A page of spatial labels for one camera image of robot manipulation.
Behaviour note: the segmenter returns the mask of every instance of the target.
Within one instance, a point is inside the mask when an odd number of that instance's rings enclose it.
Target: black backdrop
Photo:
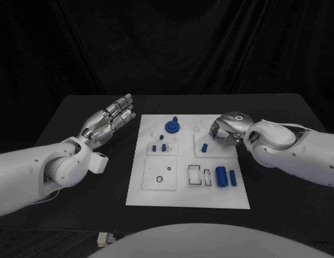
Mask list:
[[[0,0],[0,152],[67,95],[129,92],[296,92],[334,133],[334,0]]]

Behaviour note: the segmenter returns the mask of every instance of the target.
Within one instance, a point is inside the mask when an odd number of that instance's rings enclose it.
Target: white robotic arm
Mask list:
[[[217,137],[220,128],[230,133],[227,138]],[[296,133],[270,121],[256,123],[241,112],[224,114],[209,133],[224,144],[237,146],[244,142],[263,166],[277,167],[310,182],[334,187],[334,134],[312,129]]]
[[[73,187],[88,170],[104,172],[109,157],[94,152],[136,114],[127,94],[86,121],[78,137],[48,146],[0,154],[0,216],[42,200],[54,191]],[[51,180],[44,182],[44,175]]]

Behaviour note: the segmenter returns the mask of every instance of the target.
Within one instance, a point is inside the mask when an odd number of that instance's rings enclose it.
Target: black table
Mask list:
[[[87,118],[120,96],[68,96],[37,146],[76,136]],[[326,132],[297,94],[135,96],[137,117],[97,151],[110,157],[106,172],[87,174],[54,201],[0,217],[0,228],[135,233],[179,223],[250,227],[299,241],[334,240],[334,188],[263,167],[238,147],[251,210],[126,206],[142,114],[222,114],[243,111],[256,121],[296,123]]]

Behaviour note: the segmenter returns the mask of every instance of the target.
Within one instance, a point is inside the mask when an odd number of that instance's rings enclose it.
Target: robotic hand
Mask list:
[[[135,118],[132,103],[127,94],[88,118],[77,137],[0,154],[0,216],[78,184],[88,170],[96,174],[104,172],[109,157],[94,150]],[[48,182],[44,182],[45,174],[51,178]]]
[[[309,128],[297,133],[284,126],[305,128],[266,120],[256,123],[237,111],[217,119],[209,134],[225,145],[238,146],[245,142],[247,150],[263,166],[277,167],[310,182],[334,187],[334,134]],[[230,133],[227,138],[217,136],[221,128]]]

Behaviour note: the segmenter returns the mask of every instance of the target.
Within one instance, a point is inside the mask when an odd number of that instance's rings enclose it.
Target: wire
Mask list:
[[[263,121],[270,122],[270,123],[277,124],[277,125],[299,127],[299,128],[306,129],[306,130],[310,130],[310,131],[313,131],[313,132],[318,132],[316,130],[313,130],[313,129],[310,129],[310,128],[306,128],[305,126],[302,126],[302,125],[299,125],[299,124],[282,124],[282,123],[276,123],[276,122],[271,122],[271,121],[269,121],[269,120],[264,120],[264,119],[263,119]]]
[[[35,205],[35,204],[40,204],[40,203],[47,203],[47,202],[50,202],[51,200],[54,200],[54,199],[57,198],[57,196],[60,195],[60,191],[61,191],[61,189],[58,190],[57,195],[54,196],[54,198],[47,199],[47,198],[51,196],[51,195],[48,195],[48,197],[47,197],[44,200],[41,200],[40,202],[37,202],[37,203],[34,203],[34,204],[31,204],[31,205]]]

